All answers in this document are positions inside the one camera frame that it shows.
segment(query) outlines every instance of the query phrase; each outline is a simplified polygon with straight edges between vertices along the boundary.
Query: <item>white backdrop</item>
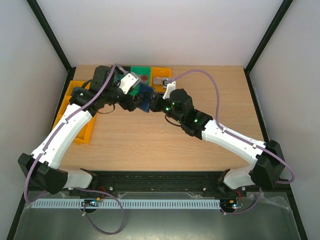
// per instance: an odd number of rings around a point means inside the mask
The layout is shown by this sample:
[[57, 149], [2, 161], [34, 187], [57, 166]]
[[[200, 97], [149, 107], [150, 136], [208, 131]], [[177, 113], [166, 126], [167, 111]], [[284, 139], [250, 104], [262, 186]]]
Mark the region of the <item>white backdrop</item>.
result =
[[48, 135], [67, 71], [27, 1], [0, 7], [0, 240], [24, 189], [18, 158]]
[[282, 0], [38, 0], [79, 64], [246, 66]]
[[297, 178], [291, 185], [308, 239], [320, 235], [320, 1], [296, 0], [251, 73], [267, 132]]

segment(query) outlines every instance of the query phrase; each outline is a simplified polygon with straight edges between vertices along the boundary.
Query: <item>orange tray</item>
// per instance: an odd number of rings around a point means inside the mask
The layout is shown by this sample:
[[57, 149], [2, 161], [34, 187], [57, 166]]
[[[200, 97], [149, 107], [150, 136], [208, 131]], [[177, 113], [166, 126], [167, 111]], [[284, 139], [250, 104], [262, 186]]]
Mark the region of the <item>orange tray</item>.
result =
[[166, 89], [162, 85], [154, 85], [154, 77], [170, 78], [172, 76], [171, 68], [168, 67], [152, 67], [150, 74], [150, 87], [154, 88], [155, 92], [165, 93]]
[[[53, 128], [57, 125], [57, 123], [60, 121], [60, 119], [62, 118], [62, 116], [64, 115], [67, 106], [69, 104], [69, 100], [71, 98], [71, 94], [72, 91], [75, 87], [81, 87], [82, 84], [84, 84], [84, 81], [70, 81], [69, 86], [65, 92], [62, 104], [59, 108], [58, 114], [55, 118], [54, 124], [53, 124]], [[90, 141], [90, 136], [91, 136], [91, 132], [92, 132], [92, 128], [94, 126], [94, 122], [96, 119], [95, 115], [86, 125], [84, 125], [84, 127], [80, 130], [80, 132], [77, 134], [77, 136], [75, 137], [75, 139], [73, 140], [74, 143], [76, 144], [88, 144]]]

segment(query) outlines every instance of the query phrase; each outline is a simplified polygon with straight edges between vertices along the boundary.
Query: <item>purple cable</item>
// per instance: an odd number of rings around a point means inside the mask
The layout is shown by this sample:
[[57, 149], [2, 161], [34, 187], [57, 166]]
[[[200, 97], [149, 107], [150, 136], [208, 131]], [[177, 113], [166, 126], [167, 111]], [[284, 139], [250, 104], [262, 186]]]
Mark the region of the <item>purple cable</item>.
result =
[[[110, 73], [108, 74], [108, 77], [106, 78], [105, 82], [103, 83], [102, 87], [99, 89], [99, 91], [96, 93], [96, 95], [93, 96], [93, 98], [88, 101], [85, 105], [83, 105], [82, 107], [80, 107], [79, 109], [77, 109], [76, 111], [74, 111], [73, 113], [71, 113], [65, 120], [66, 121], [69, 121], [74, 115], [76, 115], [77, 113], [79, 113], [80, 111], [82, 111], [83, 109], [85, 109], [86, 107], [88, 107], [90, 104], [92, 104], [94, 102], [94, 100], [96, 100], [100, 94], [103, 92], [103, 90], [106, 88], [108, 82], [110, 81], [116, 67], [118, 67], [124, 74], [128, 73], [126, 70], [124, 70], [122, 67], [120, 67], [118, 64], [114, 64], [110, 70]], [[43, 147], [43, 151], [45, 152], [49, 146], [49, 144], [52, 142], [52, 140], [55, 138], [55, 136], [58, 134], [58, 132], [61, 130], [61, 128], [65, 125], [64, 122], [62, 122], [57, 128], [56, 130], [52, 133], [52, 135], [49, 137], [48, 141], [46, 142], [46, 144], [44, 145]], [[34, 160], [33, 164], [31, 165], [30, 169], [29, 169], [29, 172], [26, 176], [26, 179], [25, 179], [25, 183], [24, 183], [24, 190], [23, 190], [23, 196], [24, 196], [24, 200], [27, 202], [27, 203], [32, 203], [34, 201], [36, 201], [38, 198], [40, 198], [43, 193], [45, 193], [46, 191], [42, 192], [40, 195], [38, 195], [36, 198], [30, 200], [28, 198], [28, 186], [29, 186], [29, 181], [30, 181], [30, 178], [31, 178], [31, 175], [37, 165], [37, 163], [39, 162], [40, 158], [42, 157], [42, 153], [40, 153], [38, 155], [38, 157]]]
[[111, 197], [112, 199], [114, 199], [118, 204], [119, 204], [119, 207], [121, 208], [121, 212], [122, 212], [122, 223], [120, 225], [120, 227], [118, 228], [118, 230], [114, 231], [114, 232], [108, 232], [108, 231], [103, 231], [101, 230], [100, 228], [98, 228], [93, 222], [92, 220], [89, 218], [88, 214], [86, 214], [86, 207], [88, 206], [88, 204], [84, 205], [83, 207], [83, 214], [84, 216], [86, 216], [86, 218], [89, 220], [90, 224], [92, 225], [92, 227], [97, 230], [99, 233], [101, 234], [105, 234], [105, 235], [114, 235], [114, 234], [117, 234], [117, 233], [120, 233], [122, 229], [124, 229], [125, 227], [125, 224], [126, 224], [126, 214], [125, 214], [125, 209], [124, 207], [122, 206], [121, 202], [113, 195], [107, 193], [107, 192], [104, 192], [104, 191], [97, 191], [97, 190], [87, 190], [87, 189], [83, 189], [83, 188], [79, 188], [79, 187], [76, 187], [75, 189], [77, 190], [80, 190], [80, 191], [83, 191], [83, 192], [87, 192], [87, 193], [97, 193], [97, 194], [104, 194], [104, 195], [107, 195], [108, 197]]
[[[171, 81], [171, 83], [176, 81], [176, 80], [178, 80], [178, 79], [180, 79], [180, 78], [182, 78], [182, 77], [184, 77], [187, 74], [196, 73], [196, 72], [203, 73], [203, 74], [207, 75], [210, 78], [210, 80], [212, 81], [213, 85], [214, 85], [214, 89], [215, 89], [215, 93], [216, 93], [215, 122], [218, 125], [218, 127], [223, 131], [223, 127], [219, 123], [220, 95], [219, 95], [218, 85], [217, 85], [216, 81], [214, 80], [214, 78], [209, 73], [207, 73], [206, 71], [200, 70], [200, 69], [193, 69], [193, 70], [187, 71], [187, 72], [175, 77], [174, 80]], [[246, 140], [246, 139], [244, 139], [244, 138], [242, 138], [242, 137], [240, 137], [240, 136], [238, 136], [238, 135], [236, 135], [236, 134], [234, 134], [234, 133], [232, 133], [232, 132], [230, 132], [228, 130], [225, 130], [224, 132], [229, 134], [230, 136], [232, 136], [232, 137], [234, 137], [234, 138], [236, 138], [236, 139], [248, 144], [248, 145], [251, 145], [251, 146], [254, 145], [254, 143], [252, 143], [252, 142], [250, 142], [250, 141], [248, 141], [248, 140]], [[285, 181], [278, 180], [277, 183], [279, 183], [279, 184], [290, 184], [296, 179], [296, 174], [294, 173], [293, 169], [284, 160], [282, 160], [280, 157], [275, 155], [273, 152], [271, 152], [271, 151], [269, 151], [269, 150], [267, 150], [267, 149], [265, 149], [265, 148], [263, 148], [261, 146], [257, 145], [256, 147], [258, 149], [262, 150], [263, 152], [271, 155], [275, 159], [277, 159], [280, 163], [282, 163], [290, 171], [290, 173], [292, 175], [292, 178], [290, 180], [285, 180]]]
[[249, 207], [249, 208], [246, 209], [246, 210], [239, 211], [239, 212], [225, 212], [222, 208], [221, 208], [220, 210], [221, 210], [221, 212], [223, 212], [223, 214], [225, 214], [225, 215], [231, 215], [231, 216], [232, 216], [232, 215], [245, 214], [245, 213], [249, 212], [250, 210], [252, 210], [252, 209], [258, 204], [259, 199], [260, 199], [260, 197], [261, 197], [261, 193], [262, 193], [262, 189], [259, 188], [258, 196], [256, 197], [255, 202], [251, 205], [251, 207]]

